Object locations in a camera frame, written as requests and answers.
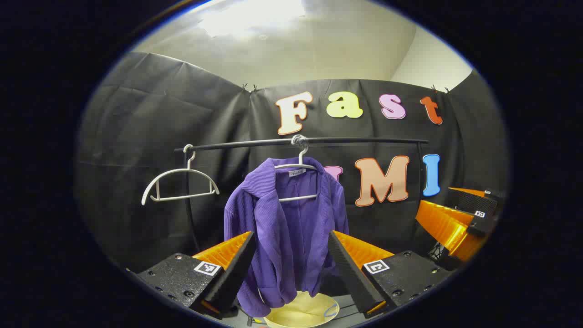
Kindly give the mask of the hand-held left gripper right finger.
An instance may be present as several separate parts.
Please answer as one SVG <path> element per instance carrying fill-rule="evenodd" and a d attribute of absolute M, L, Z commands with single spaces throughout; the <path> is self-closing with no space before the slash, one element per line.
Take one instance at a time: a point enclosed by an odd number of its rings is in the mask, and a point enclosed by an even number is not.
<path fill-rule="evenodd" d="M 334 230 L 329 233 L 327 247 L 366 319 L 422 297 L 451 275 L 450 270 L 413 251 L 391 253 Z"/>

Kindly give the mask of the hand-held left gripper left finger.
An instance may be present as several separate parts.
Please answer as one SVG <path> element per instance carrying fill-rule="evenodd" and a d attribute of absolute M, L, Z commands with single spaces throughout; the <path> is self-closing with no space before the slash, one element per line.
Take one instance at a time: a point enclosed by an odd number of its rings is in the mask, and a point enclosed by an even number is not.
<path fill-rule="evenodd" d="M 170 255 L 137 273 L 137 281 L 178 308 L 223 319 L 235 306 L 255 252 L 256 235 L 244 232 L 196 255 Z"/>

